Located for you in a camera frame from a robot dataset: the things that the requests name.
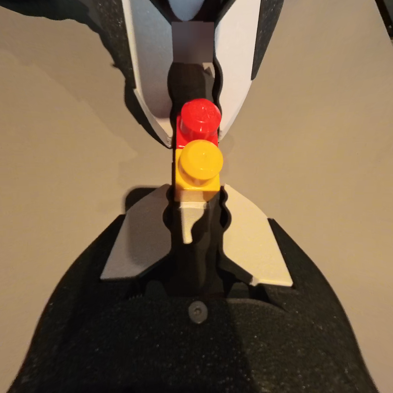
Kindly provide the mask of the red mega block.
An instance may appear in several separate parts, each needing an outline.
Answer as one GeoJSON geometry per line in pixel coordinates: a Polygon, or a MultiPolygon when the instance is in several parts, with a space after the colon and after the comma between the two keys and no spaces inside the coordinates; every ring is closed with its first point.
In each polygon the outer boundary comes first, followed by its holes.
{"type": "Polygon", "coordinates": [[[218,146],[218,129],[222,116],[211,101],[199,98],[186,102],[176,118],[176,149],[194,140],[207,140],[218,146]]]}

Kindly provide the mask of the yellow mega block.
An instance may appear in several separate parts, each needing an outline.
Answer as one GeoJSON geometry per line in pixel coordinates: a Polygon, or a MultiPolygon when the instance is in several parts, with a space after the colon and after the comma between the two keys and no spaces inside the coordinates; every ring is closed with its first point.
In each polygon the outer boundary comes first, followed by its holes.
{"type": "Polygon", "coordinates": [[[220,191],[223,155],[214,143],[194,140],[175,149],[174,201],[208,202],[220,191]]]}

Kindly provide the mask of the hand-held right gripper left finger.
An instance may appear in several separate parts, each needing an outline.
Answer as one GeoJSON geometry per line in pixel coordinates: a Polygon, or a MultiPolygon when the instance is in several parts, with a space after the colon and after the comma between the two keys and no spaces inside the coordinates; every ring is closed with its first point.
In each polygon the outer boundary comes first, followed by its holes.
{"type": "Polygon", "coordinates": [[[169,184],[132,191],[132,205],[115,239],[100,279],[133,279],[169,255],[171,233],[164,223],[169,184]]]}

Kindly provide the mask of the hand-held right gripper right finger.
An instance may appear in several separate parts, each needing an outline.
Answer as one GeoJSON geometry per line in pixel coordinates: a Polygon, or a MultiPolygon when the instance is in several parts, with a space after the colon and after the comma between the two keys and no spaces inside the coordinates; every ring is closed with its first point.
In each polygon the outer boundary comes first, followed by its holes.
{"type": "Polygon", "coordinates": [[[293,280],[274,236],[268,217],[229,184],[224,207],[229,226],[223,233],[223,253],[246,273],[245,282],[292,287],[293,280]]]}

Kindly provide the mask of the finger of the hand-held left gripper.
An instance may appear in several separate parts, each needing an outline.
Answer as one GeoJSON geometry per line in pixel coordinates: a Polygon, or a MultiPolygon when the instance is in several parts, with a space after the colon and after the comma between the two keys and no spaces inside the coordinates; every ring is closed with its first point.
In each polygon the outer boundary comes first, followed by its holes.
{"type": "Polygon", "coordinates": [[[229,131],[252,84],[260,7],[260,0],[230,1],[215,30],[215,55],[222,81],[219,141],[229,131]]]}
{"type": "Polygon", "coordinates": [[[134,94],[160,141],[171,148],[174,135],[170,121],[173,103],[168,90],[168,74],[173,63],[171,23],[156,3],[149,0],[123,0],[122,7],[134,94]]]}

